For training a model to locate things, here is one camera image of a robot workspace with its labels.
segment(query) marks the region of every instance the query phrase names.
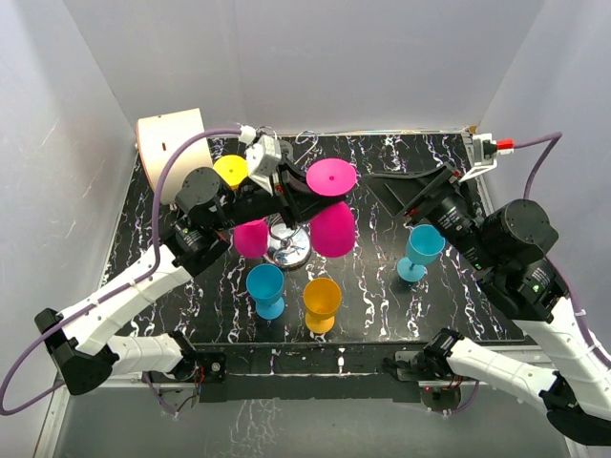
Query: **yellow cup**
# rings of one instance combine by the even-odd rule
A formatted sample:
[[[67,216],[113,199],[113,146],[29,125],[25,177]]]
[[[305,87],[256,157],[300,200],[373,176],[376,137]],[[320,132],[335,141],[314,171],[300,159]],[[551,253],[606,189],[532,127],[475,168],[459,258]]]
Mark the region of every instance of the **yellow cup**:
[[[335,324],[342,303],[342,291],[332,279],[314,279],[304,290],[305,325],[315,334],[324,334]]]
[[[238,189],[240,183],[248,177],[248,163],[241,156],[222,156],[217,159],[212,168],[234,190]]]

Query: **plastic wine glass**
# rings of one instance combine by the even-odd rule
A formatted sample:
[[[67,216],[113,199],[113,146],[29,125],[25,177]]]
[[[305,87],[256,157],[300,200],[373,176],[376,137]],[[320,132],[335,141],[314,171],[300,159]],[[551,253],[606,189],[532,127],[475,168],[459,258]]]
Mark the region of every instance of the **plastic wine glass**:
[[[269,229],[265,219],[256,219],[236,226],[233,244],[245,258],[260,258],[269,246]]]
[[[356,169],[343,159],[330,157],[314,162],[305,173],[305,181],[320,196],[347,194],[356,184]]]
[[[252,269],[246,277],[246,290],[264,320],[275,320],[283,314],[284,275],[275,265],[260,264]]]
[[[314,279],[304,289],[305,325],[315,334],[324,334],[335,324],[342,303],[342,290],[332,279]]]
[[[413,228],[408,239],[408,256],[397,263],[397,273],[405,281],[421,281],[426,273],[425,265],[433,262],[446,246],[446,240],[431,225]]]
[[[316,215],[309,224],[312,247],[327,258],[340,258],[356,242],[356,224],[350,207],[339,202]]]

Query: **cylindrical tape roll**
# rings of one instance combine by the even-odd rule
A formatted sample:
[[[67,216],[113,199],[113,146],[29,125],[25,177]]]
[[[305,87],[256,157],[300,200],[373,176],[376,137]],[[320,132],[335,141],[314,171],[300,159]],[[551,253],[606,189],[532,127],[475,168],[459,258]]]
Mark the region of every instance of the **cylindrical tape roll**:
[[[202,132],[203,122],[199,108],[144,117],[137,121],[137,149],[153,190],[157,188],[161,170],[170,156],[186,140]],[[212,157],[205,139],[187,148],[175,162],[163,184],[161,203],[174,202],[186,176],[199,167],[212,167]]]

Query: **black marble table surface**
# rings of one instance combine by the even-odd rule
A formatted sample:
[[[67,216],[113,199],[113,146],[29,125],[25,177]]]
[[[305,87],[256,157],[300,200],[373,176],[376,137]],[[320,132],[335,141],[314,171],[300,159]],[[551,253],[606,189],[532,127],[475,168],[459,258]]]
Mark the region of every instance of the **black marble table surface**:
[[[460,134],[331,135],[286,138],[305,167],[323,157],[353,164],[359,175],[370,172],[430,170],[451,160],[468,167]],[[242,152],[236,139],[212,139],[213,158]],[[137,162],[106,271],[112,278],[135,262],[151,237],[150,189]],[[474,281],[474,271],[449,244],[428,275],[417,284],[398,278],[396,263],[405,256],[410,228],[394,221],[365,186],[348,199],[357,220],[357,244],[340,259],[313,254],[306,266],[285,274],[286,310],[275,321],[257,316],[245,280],[260,260],[241,258],[233,247],[184,287],[168,293],[127,324],[122,335],[150,336],[179,329],[194,344],[234,343],[423,343],[449,326],[477,341],[521,340],[517,327],[496,312]],[[162,227],[174,220],[164,209]],[[304,323],[302,294],[309,281],[331,277],[343,293],[335,326],[313,335]]]

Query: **red connector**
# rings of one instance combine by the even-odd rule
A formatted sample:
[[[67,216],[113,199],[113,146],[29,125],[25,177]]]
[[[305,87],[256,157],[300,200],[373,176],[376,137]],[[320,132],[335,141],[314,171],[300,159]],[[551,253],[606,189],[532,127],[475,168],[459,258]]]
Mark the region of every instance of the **red connector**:
[[[496,141],[496,148],[498,150],[511,150],[514,148],[514,141],[511,138],[504,138]]]

